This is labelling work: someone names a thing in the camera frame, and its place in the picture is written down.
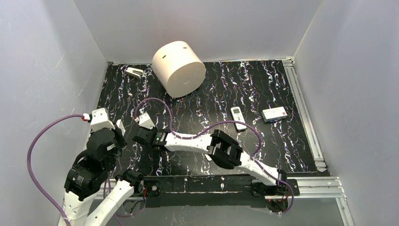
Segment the small grey remote control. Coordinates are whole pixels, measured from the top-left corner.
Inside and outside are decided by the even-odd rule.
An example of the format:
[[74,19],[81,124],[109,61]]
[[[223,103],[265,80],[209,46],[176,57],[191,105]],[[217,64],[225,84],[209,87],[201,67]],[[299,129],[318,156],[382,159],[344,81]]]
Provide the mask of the small grey remote control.
[[[237,107],[237,106],[232,107],[231,108],[231,114],[232,114],[232,117],[233,117],[234,121],[239,121],[239,122],[245,123],[242,111],[241,111],[241,109],[239,107]],[[243,124],[240,124],[240,123],[234,123],[234,124],[235,124],[235,127],[236,127],[237,131],[244,131],[244,130],[247,129],[247,126],[245,126]]]

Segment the white remote control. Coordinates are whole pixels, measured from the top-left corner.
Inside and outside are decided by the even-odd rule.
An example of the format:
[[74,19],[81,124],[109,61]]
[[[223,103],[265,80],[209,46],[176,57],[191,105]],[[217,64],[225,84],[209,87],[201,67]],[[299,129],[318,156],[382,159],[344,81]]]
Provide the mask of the white remote control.
[[121,130],[122,136],[125,137],[125,127],[123,125],[122,119],[117,120],[116,126]]

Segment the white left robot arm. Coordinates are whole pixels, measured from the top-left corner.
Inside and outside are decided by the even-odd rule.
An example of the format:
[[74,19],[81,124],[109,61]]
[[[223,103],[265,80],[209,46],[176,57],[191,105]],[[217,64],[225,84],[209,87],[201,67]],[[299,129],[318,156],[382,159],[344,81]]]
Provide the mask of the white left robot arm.
[[121,120],[103,124],[93,131],[87,148],[75,159],[67,174],[63,211],[58,224],[65,226],[104,226],[133,193],[143,189],[143,175],[133,169],[116,176],[116,185],[98,207],[90,207],[108,179],[108,173],[116,166],[116,158],[127,145]]

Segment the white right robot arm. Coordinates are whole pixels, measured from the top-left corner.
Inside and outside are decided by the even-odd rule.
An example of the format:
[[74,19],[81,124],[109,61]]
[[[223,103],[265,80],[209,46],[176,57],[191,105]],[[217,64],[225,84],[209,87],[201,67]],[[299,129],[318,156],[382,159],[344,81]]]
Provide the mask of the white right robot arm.
[[186,151],[209,156],[220,168],[239,170],[257,178],[265,186],[287,188],[284,171],[270,167],[246,153],[239,143],[219,129],[198,135],[173,133],[166,129],[139,127],[133,141],[155,151]]

